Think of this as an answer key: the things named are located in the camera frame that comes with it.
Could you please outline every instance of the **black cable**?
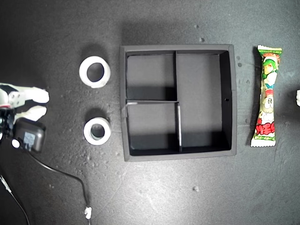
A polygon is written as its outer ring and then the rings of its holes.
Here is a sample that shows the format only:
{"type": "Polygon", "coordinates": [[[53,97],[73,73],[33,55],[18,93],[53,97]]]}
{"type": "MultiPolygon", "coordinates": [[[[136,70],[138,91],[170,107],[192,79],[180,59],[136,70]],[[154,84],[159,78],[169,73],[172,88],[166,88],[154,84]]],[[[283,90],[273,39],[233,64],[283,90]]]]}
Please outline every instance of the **black cable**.
{"type": "Polygon", "coordinates": [[[11,196],[14,198],[15,202],[16,202],[16,203],[19,205],[19,207],[22,209],[22,211],[23,211],[23,213],[24,213],[24,215],[25,215],[25,217],[26,217],[26,220],[27,220],[27,225],[30,225],[29,219],[28,219],[28,216],[27,216],[25,210],[24,210],[23,207],[20,205],[20,203],[18,202],[18,200],[15,198],[15,196],[13,195],[13,193],[10,193],[10,194],[11,194],[11,196]]]}
{"type": "Polygon", "coordinates": [[[11,196],[13,197],[13,199],[15,200],[15,202],[18,204],[18,206],[20,207],[20,209],[23,211],[24,216],[25,216],[26,221],[27,221],[27,225],[30,225],[30,222],[29,222],[27,213],[26,213],[25,210],[23,209],[22,205],[21,205],[21,204],[18,202],[18,200],[15,198],[15,196],[14,196],[12,190],[11,190],[10,187],[8,186],[6,180],[3,178],[3,176],[0,176],[0,180],[1,180],[2,184],[4,185],[5,189],[11,194],[11,196]]]}
{"type": "Polygon", "coordinates": [[[55,172],[55,173],[60,173],[62,175],[65,175],[65,176],[68,176],[70,178],[73,178],[77,181],[79,181],[81,183],[81,186],[82,186],[82,191],[83,191],[83,197],[84,197],[84,200],[85,200],[85,204],[86,204],[86,207],[90,207],[90,202],[89,202],[89,199],[88,199],[88,196],[86,194],[86,191],[85,191],[85,185],[84,185],[84,182],[79,178],[79,177],[76,177],[74,175],[71,175],[69,173],[66,173],[66,172],[63,172],[63,171],[60,171],[60,170],[57,170],[57,169],[54,169],[44,163],[42,163],[40,160],[38,160],[37,158],[35,158],[28,150],[26,150],[26,147],[24,145],[24,142],[21,138],[18,138],[18,141],[20,143],[20,146],[21,148],[34,160],[36,161],[38,164],[40,164],[42,167],[52,171],[52,172],[55,172]]]}

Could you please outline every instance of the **tape roll core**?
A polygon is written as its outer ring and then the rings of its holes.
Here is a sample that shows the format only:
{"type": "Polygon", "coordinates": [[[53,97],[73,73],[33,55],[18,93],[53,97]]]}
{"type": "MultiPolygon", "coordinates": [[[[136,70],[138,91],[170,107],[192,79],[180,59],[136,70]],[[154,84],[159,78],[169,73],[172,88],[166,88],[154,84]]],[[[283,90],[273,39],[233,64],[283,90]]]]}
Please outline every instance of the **tape roll core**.
{"type": "Polygon", "coordinates": [[[104,59],[98,56],[90,56],[81,63],[79,67],[79,76],[82,82],[91,88],[102,88],[106,85],[111,77],[111,69],[104,59]],[[94,63],[100,63],[104,69],[102,78],[96,82],[93,82],[88,78],[88,69],[94,63]]]}
{"type": "Polygon", "coordinates": [[[101,117],[96,117],[96,118],[91,119],[89,122],[87,122],[85,124],[83,134],[84,134],[85,139],[90,144],[101,145],[101,144],[104,144],[105,142],[108,141],[109,137],[112,134],[112,131],[111,131],[110,124],[106,119],[101,118],[101,117]],[[92,127],[95,124],[99,124],[103,127],[103,129],[104,129],[104,136],[103,137],[96,137],[96,136],[93,135],[92,127]]]}

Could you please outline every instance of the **power cord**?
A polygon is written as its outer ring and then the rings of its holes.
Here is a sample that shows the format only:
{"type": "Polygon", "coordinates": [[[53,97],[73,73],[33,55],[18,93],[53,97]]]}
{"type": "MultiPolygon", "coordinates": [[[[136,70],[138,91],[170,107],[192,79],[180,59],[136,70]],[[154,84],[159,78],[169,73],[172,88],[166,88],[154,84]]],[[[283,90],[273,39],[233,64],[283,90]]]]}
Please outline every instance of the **power cord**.
{"type": "MultiPolygon", "coordinates": [[[[84,200],[85,200],[85,204],[86,204],[86,208],[85,208],[85,211],[84,211],[84,214],[86,215],[86,218],[89,222],[89,225],[91,224],[90,223],[90,218],[91,218],[91,212],[92,212],[92,208],[90,207],[90,202],[89,202],[89,198],[87,196],[87,193],[86,193],[86,189],[85,189],[85,185],[84,185],[84,182],[79,178],[79,177],[76,177],[74,175],[71,175],[69,173],[66,173],[66,172],[63,172],[63,171],[60,171],[60,170],[57,170],[57,169],[54,169],[46,164],[44,164],[43,162],[41,162],[40,160],[38,160],[35,156],[33,156],[29,150],[27,150],[27,147],[25,146],[23,140],[21,138],[18,138],[18,141],[20,143],[20,147],[34,160],[36,161],[38,164],[40,164],[42,167],[52,171],[52,172],[55,172],[55,173],[59,173],[59,174],[62,174],[62,175],[65,175],[65,176],[68,176],[70,178],[73,178],[75,180],[77,180],[78,182],[80,182],[81,186],[82,186],[82,191],[83,191],[83,197],[84,197],[84,200]]],[[[5,186],[6,190],[12,195],[12,197],[14,198],[14,200],[17,202],[17,204],[19,205],[19,207],[22,209],[25,217],[26,217],[26,220],[27,220],[27,225],[30,225],[29,223],[29,220],[28,220],[28,216],[25,212],[25,210],[23,209],[23,207],[20,205],[20,203],[17,201],[17,199],[15,198],[15,196],[12,194],[12,191],[11,189],[9,188],[8,184],[6,183],[6,181],[4,180],[4,178],[2,176],[0,176],[0,180],[1,182],[3,183],[3,185],[5,186]]]]}
{"type": "Polygon", "coordinates": [[[12,193],[12,191],[11,191],[10,187],[8,186],[8,184],[6,183],[5,179],[2,176],[0,176],[0,180],[1,180],[2,184],[4,185],[5,189],[11,194],[11,196],[13,197],[13,199],[15,200],[15,202],[22,209],[22,211],[24,213],[24,216],[26,217],[27,225],[30,225],[27,213],[25,212],[25,210],[23,209],[23,207],[21,206],[21,204],[18,202],[18,200],[15,198],[14,194],[12,193]]]}

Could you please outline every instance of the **cartoon character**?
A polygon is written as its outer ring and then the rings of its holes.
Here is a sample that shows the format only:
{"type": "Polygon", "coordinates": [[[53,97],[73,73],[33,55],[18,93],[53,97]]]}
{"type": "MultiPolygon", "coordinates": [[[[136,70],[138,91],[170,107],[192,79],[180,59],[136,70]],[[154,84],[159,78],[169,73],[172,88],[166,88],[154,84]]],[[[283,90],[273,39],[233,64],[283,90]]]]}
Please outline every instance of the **cartoon character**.
{"type": "Polygon", "coordinates": [[[269,89],[265,92],[266,97],[262,101],[262,119],[264,121],[274,121],[274,99],[273,90],[269,89]]]}
{"type": "Polygon", "coordinates": [[[277,70],[278,70],[278,62],[275,57],[266,57],[262,63],[263,72],[262,72],[262,79],[266,85],[266,88],[273,88],[276,77],[277,77],[277,70]]]}

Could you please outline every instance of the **snack package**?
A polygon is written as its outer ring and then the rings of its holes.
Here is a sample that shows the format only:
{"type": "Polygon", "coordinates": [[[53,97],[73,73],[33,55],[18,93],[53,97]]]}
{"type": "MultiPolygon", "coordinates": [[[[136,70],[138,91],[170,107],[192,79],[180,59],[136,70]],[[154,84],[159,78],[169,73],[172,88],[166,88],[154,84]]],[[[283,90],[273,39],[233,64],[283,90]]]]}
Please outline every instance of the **snack package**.
{"type": "Polygon", "coordinates": [[[259,114],[251,147],[267,147],[276,144],[273,88],[282,49],[259,45],[257,50],[262,56],[262,86],[259,114]]]}

